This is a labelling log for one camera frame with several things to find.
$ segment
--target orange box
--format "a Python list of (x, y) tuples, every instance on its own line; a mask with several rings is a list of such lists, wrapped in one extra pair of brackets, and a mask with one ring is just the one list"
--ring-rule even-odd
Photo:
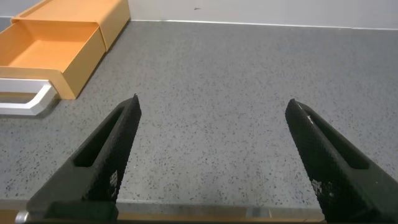
[(76, 99), (106, 51), (95, 22), (19, 21), (0, 33), (0, 78), (50, 80)]
[(43, 0), (13, 17), (11, 22), (95, 22), (108, 51), (129, 19), (127, 0)]

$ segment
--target white wall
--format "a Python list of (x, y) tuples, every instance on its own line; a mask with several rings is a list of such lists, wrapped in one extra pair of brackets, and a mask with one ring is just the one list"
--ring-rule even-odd
[[(0, 0), (0, 16), (13, 16), (38, 1)], [(398, 29), (398, 0), (129, 0), (129, 4), (132, 20)]]

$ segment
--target drawer handle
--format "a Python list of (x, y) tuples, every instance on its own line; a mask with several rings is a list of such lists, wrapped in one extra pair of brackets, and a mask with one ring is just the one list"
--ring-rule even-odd
[(38, 115), (57, 94), (48, 80), (0, 78), (0, 91), (9, 93), (36, 93), (27, 103), (0, 103), (0, 114)]

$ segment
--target gray speckled countertop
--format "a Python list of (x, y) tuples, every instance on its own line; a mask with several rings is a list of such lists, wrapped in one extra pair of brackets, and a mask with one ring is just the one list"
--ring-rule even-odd
[(397, 62), (397, 31), (131, 22), (77, 100), (0, 118), (1, 199), (29, 199), (137, 93), (120, 203), (318, 208), (287, 102), (398, 179)]

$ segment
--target speckled surface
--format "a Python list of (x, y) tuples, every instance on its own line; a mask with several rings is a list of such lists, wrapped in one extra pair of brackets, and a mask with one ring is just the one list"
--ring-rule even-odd
[(122, 100), (142, 118), (121, 203), (318, 208), (289, 133), (311, 106), (398, 179), (398, 32), (131, 22), (79, 99), (0, 118), (0, 195), (27, 200)]

